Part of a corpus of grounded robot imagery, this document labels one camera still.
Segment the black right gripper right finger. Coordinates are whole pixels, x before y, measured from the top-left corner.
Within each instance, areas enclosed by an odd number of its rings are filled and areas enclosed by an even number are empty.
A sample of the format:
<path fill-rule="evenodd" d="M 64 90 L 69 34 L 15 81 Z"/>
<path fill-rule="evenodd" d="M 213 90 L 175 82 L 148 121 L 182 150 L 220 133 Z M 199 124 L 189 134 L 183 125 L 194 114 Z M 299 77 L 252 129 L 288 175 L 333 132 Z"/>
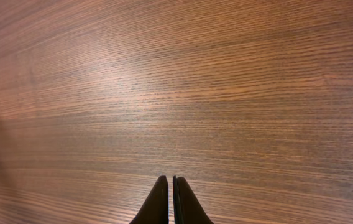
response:
<path fill-rule="evenodd" d="M 184 177 L 173 176 L 175 224 L 213 224 Z"/>

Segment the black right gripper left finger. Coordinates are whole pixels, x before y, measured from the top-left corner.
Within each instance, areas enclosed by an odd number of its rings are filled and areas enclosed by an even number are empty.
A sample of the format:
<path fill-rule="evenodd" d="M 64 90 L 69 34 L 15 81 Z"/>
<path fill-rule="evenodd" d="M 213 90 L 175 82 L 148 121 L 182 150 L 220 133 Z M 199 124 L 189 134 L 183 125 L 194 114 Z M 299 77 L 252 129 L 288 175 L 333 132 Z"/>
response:
<path fill-rule="evenodd" d="M 169 224 L 168 182 L 161 175 L 130 224 Z"/>

